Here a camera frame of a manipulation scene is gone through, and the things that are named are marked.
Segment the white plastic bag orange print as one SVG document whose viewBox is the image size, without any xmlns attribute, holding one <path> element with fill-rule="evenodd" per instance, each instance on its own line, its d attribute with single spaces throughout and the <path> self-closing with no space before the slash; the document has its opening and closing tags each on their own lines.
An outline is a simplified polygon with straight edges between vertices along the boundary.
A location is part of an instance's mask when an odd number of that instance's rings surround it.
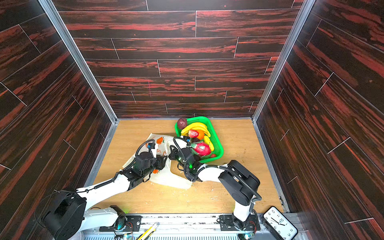
<svg viewBox="0 0 384 240">
<path fill-rule="evenodd" d="M 142 152 L 148 152 L 146 141 L 154 139 L 158 144 L 157 157 L 167 157 L 166 165 L 163 170 L 154 169 L 146 177 L 140 177 L 133 172 L 135 157 Z M 171 172 L 171 160 L 169 159 L 170 146 L 173 144 L 173 137 L 167 135 L 150 134 L 147 140 L 140 145 L 134 155 L 125 163 L 124 168 L 119 171 L 116 181 L 123 184 L 124 189 L 131 190 L 141 183 L 151 181 L 155 184 L 178 188 L 189 189 L 192 183 Z"/>
</svg>

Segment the pink dragon fruit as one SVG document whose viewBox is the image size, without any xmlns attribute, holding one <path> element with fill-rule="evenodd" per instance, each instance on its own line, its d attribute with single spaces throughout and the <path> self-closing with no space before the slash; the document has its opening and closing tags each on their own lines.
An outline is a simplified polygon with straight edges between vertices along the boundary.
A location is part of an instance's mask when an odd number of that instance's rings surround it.
<svg viewBox="0 0 384 240">
<path fill-rule="evenodd" d="M 191 150 L 194 154 L 200 157 L 205 157 L 212 154 L 210 146 L 204 142 L 191 143 Z"/>
</svg>

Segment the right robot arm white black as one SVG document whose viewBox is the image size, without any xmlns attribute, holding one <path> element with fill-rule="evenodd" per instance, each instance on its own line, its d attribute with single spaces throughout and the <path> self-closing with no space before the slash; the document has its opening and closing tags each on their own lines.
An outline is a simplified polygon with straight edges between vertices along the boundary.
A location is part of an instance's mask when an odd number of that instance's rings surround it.
<svg viewBox="0 0 384 240">
<path fill-rule="evenodd" d="M 202 164 L 191 147 L 171 146 L 170 159 L 182 167 L 187 180 L 194 182 L 218 182 L 235 200 L 232 213 L 234 224 L 244 224 L 254 210 L 255 202 L 261 201 L 258 193 L 260 180 L 236 160 L 217 166 Z"/>
</svg>

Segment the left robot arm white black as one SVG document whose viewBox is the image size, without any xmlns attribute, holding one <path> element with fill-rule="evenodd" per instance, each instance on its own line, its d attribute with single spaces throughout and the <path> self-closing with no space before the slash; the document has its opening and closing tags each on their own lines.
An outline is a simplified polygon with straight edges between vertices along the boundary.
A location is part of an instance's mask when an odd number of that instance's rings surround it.
<svg viewBox="0 0 384 240">
<path fill-rule="evenodd" d="M 69 240 L 78 232 L 97 227 L 124 230 L 127 219 L 123 210 L 115 205 L 106 209 L 93 206 L 146 182 L 154 170 L 165 167 L 167 158 L 143 152 L 134 158 L 131 167 L 118 171 L 107 181 L 75 191 L 59 191 L 43 214 L 42 223 L 56 240 Z"/>
</svg>

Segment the small yellow banana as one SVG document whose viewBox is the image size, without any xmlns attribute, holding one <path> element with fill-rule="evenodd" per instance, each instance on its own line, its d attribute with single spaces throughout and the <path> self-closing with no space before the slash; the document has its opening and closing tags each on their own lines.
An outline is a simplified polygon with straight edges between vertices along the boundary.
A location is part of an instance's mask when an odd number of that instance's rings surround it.
<svg viewBox="0 0 384 240">
<path fill-rule="evenodd" d="M 204 136 L 203 140 L 209 146 L 211 152 L 213 152 L 215 150 L 215 147 L 214 147 L 212 141 L 210 140 L 210 138 L 208 136 Z"/>
</svg>

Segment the purple passion fruit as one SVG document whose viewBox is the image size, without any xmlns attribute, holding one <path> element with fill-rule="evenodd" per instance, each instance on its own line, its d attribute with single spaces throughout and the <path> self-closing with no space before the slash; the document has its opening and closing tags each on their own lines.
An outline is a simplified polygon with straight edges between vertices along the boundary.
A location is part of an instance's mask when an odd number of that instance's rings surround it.
<svg viewBox="0 0 384 240">
<path fill-rule="evenodd" d="M 187 121 L 186 118 L 180 118 L 180 119 L 178 119 L 178 121 L 177 121 L 177 127 L 178 127 L 180 130 L 185 129 L 187 126 L 188 126 L 188 121 Z"/>
</svg>

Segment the orange tangerine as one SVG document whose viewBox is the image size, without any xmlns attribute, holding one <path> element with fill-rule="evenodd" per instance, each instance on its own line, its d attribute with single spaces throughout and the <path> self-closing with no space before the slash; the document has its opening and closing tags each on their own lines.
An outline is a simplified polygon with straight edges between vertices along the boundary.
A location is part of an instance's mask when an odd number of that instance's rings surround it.
<svg viewBox="0 0 384 240">
<path fill-rule="evenodd" d="M 197 136 L 197 138 L 199 139 L 199 140 L 202 140 L 203 138 L 204 138 L 204 136 L 205 136 L 205 132 L 204 131 L 202 131 L 202 130 L 197 130 L 197 132 L 198 132 L 198 136 Z"/>
</svg>

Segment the green plastic basket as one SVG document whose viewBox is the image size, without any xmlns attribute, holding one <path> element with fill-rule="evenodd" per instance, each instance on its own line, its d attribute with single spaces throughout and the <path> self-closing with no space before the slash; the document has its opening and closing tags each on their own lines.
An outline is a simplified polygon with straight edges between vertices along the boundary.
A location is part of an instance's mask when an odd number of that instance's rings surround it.
<svg viewBox="0 0 384 240">
<path fill-rule="evenodd" d="M 190 125 L 192 123 L 197 123 L 197 122 L 205 124 L 208 127 L 208 131 L 211 133 L 211 137 L 209 137 L 209 138 L 212 141 L 212 143 L 215 147 L 215 150 L 212 152 L 211 155 L 201 157 L 201 163 L 208 163 L 208 162 L 212 162 L 212 161 L 220 159 L 224 155 L 224 149 L 222 147 L 222 144 L 221 144 L 221 142 L 220 142 L 220 140 L 216 134 L 216 131 L 215 131 L 211 121 L 206 117 L 189 118 L 189 119 L 187 119 L 187 121 L 188 121 L 188 125 Z"/>
</svg>

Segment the yellow banana bunch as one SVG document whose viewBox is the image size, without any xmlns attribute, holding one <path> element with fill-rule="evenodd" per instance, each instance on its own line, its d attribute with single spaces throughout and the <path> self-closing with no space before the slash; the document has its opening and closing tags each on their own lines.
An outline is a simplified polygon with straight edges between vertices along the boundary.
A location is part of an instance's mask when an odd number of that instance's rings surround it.
<svg viewBox="0 0 384 240">
<path fill-rule="evenodd" d="M 200 123 L 200 122 L 197 122 L 197 123 L 192 123 L 188 126 L 186 126 L 182 131 L 181 131 L 181 135 L 182 136 L 185 136 L 189 130 L 200 130 L 200 131 L 203 131 L 205 133 L 205 135 L 207 135 L 208 137 L 211 137 L 211 133 L 208 131 L 208 127 L 203 124 L 203 123 Z"/>
</svg>

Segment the yellow utility knife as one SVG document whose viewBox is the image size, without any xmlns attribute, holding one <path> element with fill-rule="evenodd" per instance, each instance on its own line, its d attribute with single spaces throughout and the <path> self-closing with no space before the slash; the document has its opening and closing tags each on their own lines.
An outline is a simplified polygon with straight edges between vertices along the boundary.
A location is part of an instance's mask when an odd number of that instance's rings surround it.
<svg viewBox="0 0 384 240">
<path fill-rule="evenodd" d="M 147 240 L 159 226 L 159 222 L 155 222 L 148 230 L 146 230 L 143 234 L 141 234 L 137 240 Z"/>
</svg>

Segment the black white clock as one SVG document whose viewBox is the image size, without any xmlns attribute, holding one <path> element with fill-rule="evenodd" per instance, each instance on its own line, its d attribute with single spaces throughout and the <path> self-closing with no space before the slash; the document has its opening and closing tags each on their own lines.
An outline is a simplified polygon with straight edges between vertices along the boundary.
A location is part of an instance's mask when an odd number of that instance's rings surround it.
<svg viewBox="0 0 384 240">
<path fill-rule="evenodd" d="M 270 207 L 263 215 L 265 227 L 277 240 L 293 240 L 298 229 L 276 208 Z"/>
</svg>

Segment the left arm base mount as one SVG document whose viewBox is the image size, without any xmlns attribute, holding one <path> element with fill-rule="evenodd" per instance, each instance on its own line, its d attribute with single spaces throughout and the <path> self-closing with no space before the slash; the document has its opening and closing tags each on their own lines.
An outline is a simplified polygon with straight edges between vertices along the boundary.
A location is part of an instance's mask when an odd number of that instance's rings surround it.
<svg viewBox="0 0 384 240">
<path fill-rule="evenodd" d="M 111 205 L 111 208 L 118 214 L 115 223 L 110 227 L 100 227 L 100 232 L 138 232 L 141 227 L 141 215 L 128 215 L 116 205 Z"/>
</svg>

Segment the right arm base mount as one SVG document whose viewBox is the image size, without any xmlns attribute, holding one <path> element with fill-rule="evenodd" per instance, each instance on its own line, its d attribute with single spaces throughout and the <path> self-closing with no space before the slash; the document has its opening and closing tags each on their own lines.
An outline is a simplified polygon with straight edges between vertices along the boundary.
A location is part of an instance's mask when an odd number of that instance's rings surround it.
<svg viewBox="0 0 384 240">
<path fill-rule="evenodd" d="M 252 231 L 261 230 L 257 215 L 249 215 L 245 221 L 237 219 L 233 214 L 219 215 L 217 223 L 220 225 L 221 231 Z"/>
</svg>

